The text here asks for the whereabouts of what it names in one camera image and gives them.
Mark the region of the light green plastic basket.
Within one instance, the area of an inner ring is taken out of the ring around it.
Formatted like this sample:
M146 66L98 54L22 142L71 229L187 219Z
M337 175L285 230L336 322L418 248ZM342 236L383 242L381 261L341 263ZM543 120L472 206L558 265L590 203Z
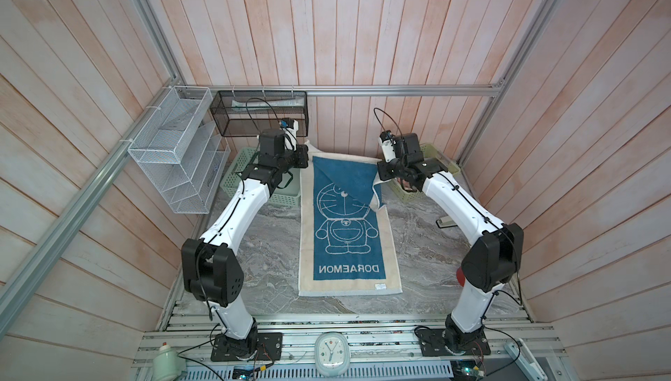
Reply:
M432 157L433 159L437 159L440 163L446 166L448 171L454 176L461 175L460 166L452 159L449 159L449 157L446 157L432 144L421 144L420 148L424 157ZM389 186L396 194L396 196L403 202L410 202L423 196L423 193L420 191L412 192L410 189L406 189L405 185L402 184L399 180L393 180L391 183L389 183Z

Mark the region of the blue Doraemon towel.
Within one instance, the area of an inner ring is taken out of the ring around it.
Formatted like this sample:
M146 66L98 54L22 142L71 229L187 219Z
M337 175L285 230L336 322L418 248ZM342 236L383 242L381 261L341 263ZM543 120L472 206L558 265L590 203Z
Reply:
M301 171L301 224L301 296L402 293L377 159L309 147L309 165Z

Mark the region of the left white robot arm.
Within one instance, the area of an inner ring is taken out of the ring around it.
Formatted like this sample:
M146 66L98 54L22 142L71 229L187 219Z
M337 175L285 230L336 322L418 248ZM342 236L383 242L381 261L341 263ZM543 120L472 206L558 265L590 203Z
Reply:
M284 119L279 129L260 133L258 154L240 174L238 189L223 213L201 236L182 246L185 290L207 305L222 323L223 335L235 341L249 340L256 330L241 297L244 271L237 257L239 246L284 176L309 165L308 147L298 142L298 127Z

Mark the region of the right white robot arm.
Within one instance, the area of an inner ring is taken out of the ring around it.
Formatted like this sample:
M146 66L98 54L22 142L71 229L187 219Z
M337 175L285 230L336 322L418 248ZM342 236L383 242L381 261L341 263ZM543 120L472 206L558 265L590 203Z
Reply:
M426 159L416 134L383 131L384 159L377 163L383 181L401 179L436 202L461 229L470 250L461 262L464 285L443 332L447 349L461 354L482 337L483 318L496 292L521 268L524 231L506 224L466 192L438 159Z

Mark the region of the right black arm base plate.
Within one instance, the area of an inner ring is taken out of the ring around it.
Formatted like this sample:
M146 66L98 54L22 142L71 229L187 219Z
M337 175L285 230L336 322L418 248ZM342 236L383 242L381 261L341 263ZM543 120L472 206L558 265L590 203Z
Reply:
M414 328L413 333L419 341L423 357L479 357L491 354L483 329L464 334L451 328L431 329L420 325Z

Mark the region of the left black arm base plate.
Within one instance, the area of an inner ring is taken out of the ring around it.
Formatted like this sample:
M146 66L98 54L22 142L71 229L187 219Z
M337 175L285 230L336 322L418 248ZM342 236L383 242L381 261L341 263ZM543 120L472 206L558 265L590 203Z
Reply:
M211 352L213 362L247 362L281 359L283 334L281 332L254 333L246 339L233 339L225 335L215 337Z

